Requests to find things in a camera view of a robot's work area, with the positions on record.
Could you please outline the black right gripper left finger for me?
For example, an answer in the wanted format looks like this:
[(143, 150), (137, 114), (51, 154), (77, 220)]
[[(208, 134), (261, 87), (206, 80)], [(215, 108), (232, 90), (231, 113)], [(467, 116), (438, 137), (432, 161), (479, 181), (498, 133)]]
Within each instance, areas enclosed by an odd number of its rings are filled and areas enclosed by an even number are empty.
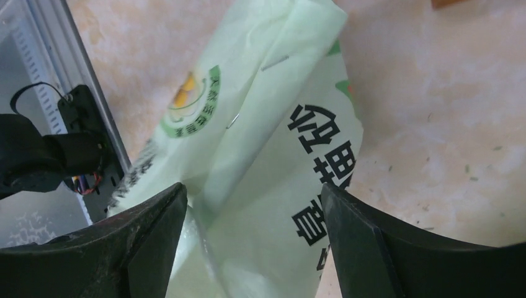
[(2, 297), (165, 297), (187, 210), (181, 183), (38, 245), (1, 250)]

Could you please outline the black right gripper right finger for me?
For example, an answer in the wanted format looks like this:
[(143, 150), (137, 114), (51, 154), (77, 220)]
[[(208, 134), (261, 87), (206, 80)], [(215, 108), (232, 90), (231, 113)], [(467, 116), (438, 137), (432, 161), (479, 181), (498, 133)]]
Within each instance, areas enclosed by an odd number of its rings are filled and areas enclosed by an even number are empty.
[(454, 240), (333, 185), (321, 203), (343, 297), (524, 297), (525, 244)]

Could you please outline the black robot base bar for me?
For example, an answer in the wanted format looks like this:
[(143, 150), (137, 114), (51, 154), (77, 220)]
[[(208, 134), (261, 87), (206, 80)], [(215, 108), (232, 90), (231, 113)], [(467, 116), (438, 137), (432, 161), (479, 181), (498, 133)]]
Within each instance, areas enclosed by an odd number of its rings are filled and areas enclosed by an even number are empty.
[(66, 133), (66, 170), (91, 222), (107, 216), (123, 168), (97, 102), (86, 85), (78, 85), (58, 101)]

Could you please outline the green cat litter bag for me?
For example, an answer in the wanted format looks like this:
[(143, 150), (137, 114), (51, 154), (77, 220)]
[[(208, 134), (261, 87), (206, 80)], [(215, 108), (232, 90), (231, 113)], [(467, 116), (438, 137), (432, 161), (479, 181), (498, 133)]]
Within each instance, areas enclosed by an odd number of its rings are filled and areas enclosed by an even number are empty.
[(332, 1), (236, 1), (112, 195), (187, 189), (167, 297), (314, 297), (323, 184), (347, 188), (363, 128)]

